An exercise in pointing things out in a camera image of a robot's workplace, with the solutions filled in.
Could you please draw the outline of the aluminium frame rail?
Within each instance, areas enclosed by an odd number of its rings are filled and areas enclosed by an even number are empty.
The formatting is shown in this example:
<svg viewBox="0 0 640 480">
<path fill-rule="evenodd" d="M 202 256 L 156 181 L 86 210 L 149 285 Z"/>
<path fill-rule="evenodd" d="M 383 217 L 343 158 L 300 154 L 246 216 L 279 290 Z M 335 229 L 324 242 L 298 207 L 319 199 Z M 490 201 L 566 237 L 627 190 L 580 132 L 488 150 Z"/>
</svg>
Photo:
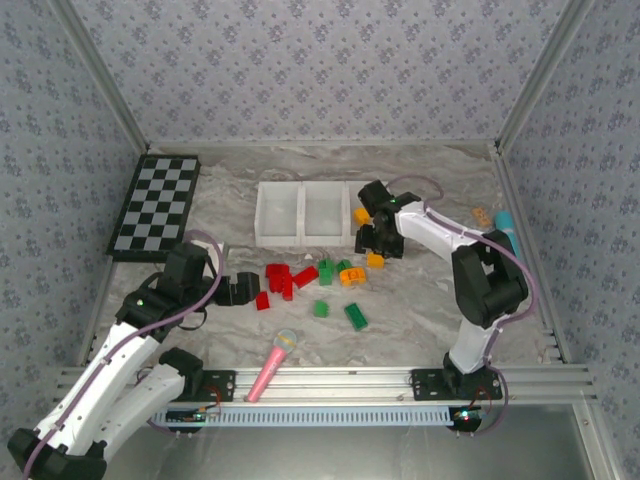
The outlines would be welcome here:
<svg viewBox="0 0 640 480">
<path fill-rule="evenodd" d="M 260 367 L 235 368 L 235 380 L 221 386 L 205 387 L 205 404 L 216 394 L 227 394 L 233 384 L 232 402 L 223 407 L 303 407 L 303 406 L 400 406 L 416 404 L 411 370 L 417 367 L 280 367 L 256 404 L 245 402 Z M 588 368 L 578 364 L 498 366 L 508 388 L 509 406 L 597 403 L 598 396 Z M 83 368 L 54 370 L 51 404 L 62 400 Z"/>
</svg>

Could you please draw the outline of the white plastic bin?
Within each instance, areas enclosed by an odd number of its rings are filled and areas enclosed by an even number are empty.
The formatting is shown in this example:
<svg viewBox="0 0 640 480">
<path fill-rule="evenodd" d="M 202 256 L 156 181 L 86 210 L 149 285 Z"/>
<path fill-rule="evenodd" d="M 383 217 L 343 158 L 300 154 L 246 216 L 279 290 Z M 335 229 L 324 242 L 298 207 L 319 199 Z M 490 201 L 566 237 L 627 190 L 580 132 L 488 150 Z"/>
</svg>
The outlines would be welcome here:
<svg viewBox="0 0 640 480">
<path fill-rule="evenodd" d="M 344 181 L 302 183 L 304 207 L 301 241 L 309 247 L 339 247 L 346 238 Z"/>
<path fill-rule="evenodd" d="M 345 182 L 345 242 L 346 245 L 353 248 L 355 245 L 356 234 L 359 229 L 354 212 L 362 207 L 362 203 L 358 198 L 359 191 L 367 184 L 373 182 L 373 179 L 366 180 L 348 180 Z"/>
<path fill-rule="evenodd" d="M 260 182 L 254 218 L 258 247 L 300 247 L 301 182 Z"/>
</svg>

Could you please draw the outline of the black and grey chessboard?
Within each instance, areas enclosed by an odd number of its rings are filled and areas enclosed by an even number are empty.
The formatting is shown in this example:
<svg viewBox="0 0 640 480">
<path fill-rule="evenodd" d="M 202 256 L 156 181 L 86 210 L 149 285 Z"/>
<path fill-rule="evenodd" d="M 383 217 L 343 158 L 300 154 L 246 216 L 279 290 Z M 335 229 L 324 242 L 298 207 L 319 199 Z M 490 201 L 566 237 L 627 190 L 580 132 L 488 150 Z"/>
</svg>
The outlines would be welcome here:
<svg viewBox="0 0 640 480">
<path fill-rule="evenodd" d="M 199 172 L 196 156 L 141 156 L 106 254 L 118 263 L 164 262 L 183 240 Z"/>
</svg>

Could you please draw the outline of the long green lego brick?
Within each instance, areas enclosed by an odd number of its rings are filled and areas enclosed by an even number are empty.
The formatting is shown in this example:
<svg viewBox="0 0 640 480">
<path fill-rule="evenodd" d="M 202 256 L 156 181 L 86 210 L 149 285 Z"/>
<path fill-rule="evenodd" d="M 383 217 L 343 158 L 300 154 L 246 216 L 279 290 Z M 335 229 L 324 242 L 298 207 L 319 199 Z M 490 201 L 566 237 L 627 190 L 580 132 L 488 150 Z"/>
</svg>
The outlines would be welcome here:
<svg viewBox="0 0 640 480">
<path fill-rule="evenodd" d="M 344 308 L 344 313 L 355 331 L 361 331 L 368 326 L 368 320 L 356 303 L 351 303 Z"/>
</svg>

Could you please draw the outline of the pink toy microphone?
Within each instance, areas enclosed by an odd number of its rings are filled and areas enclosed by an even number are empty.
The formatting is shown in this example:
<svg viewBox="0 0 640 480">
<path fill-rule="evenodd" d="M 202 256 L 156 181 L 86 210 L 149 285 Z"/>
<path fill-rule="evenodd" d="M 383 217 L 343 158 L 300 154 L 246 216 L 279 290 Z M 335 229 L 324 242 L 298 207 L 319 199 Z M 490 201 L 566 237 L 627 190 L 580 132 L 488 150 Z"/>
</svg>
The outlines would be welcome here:
<svg viewBox="0 0 640 480">
<path fill-rule="evenodd" d="M 295 349 L 296 344 L 297 335 L 292 330 L 283 329 L 276 335 L 271 351 L 246 397 L 248 402 L 259 401 L 281 364 Z"/>
</svg>

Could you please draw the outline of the small circuit board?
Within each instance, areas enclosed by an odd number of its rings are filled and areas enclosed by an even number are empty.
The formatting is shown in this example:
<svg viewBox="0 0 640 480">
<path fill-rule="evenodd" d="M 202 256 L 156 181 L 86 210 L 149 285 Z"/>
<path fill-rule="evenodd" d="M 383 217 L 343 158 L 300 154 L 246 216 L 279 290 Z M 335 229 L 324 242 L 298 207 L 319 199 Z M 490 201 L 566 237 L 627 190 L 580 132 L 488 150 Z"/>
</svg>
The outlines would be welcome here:
<svg viewBox="0 0 640 480">
<path fill-rule="evenodd" d="M 171 409 L 165 414 L 168 423 L 205 423 L 220 414 L 217 407 L 199 407 L 195 409 Z"/>
<path fill-rule="evenodd" d="M 449 416 L 452 421 L 451 429 L 475 431 L 482 422 L 483 411 L 479 406 L 451 407 Z"/>
</svg>

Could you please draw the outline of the teal cylinder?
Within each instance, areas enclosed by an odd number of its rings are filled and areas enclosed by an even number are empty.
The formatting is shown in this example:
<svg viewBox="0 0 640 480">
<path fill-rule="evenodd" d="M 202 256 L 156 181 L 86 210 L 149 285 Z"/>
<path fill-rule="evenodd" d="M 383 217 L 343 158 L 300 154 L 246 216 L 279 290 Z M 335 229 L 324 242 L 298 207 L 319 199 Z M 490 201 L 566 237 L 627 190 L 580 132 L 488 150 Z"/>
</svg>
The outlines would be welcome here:
<svg viewBox="0 0 640 480">
<path fill-rule="evenodd" d="M 509 211 L 498 211 L 494 216 L 494 225 L 497 230 L 502 231 L 507 235 L 511 243 L 514 255 L 522 260 L 519 242 L 516 234 L 516 226 L 514 219 Z"/>
</svg>

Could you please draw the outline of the aluminium frame post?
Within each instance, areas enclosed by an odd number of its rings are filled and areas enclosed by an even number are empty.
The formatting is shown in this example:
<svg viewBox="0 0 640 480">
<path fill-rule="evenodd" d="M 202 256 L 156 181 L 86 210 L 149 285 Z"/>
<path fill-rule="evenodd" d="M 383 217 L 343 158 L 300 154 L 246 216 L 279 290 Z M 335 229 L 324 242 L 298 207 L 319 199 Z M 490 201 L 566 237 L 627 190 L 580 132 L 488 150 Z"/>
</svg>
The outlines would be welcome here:
<svg viewBox="0 0 640 480">
<path fill-rule="evenodd" d="M 506 155 L 513 146 L 594 4 L 595 0 L 567 0 L 496 138 L 496 150 L 500 155 Z"/>
</svg>

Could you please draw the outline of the long red lego brick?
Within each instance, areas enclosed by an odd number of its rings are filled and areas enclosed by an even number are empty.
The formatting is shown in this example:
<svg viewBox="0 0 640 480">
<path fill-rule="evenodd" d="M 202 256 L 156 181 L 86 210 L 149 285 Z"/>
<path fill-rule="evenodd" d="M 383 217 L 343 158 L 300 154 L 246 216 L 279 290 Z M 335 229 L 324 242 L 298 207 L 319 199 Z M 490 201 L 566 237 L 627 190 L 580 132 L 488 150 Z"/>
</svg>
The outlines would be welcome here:
<svg viewBox="0 0 640 480">
<path fill-rule="evenodd" d="M 300 271 L 296 275 L 292 277 L 293 283 L 297 288 L 302 289 L 315 279 L 319 277 L 318 269 L 314 266 L 309 266 L 304 270 Z"/>
</svg>

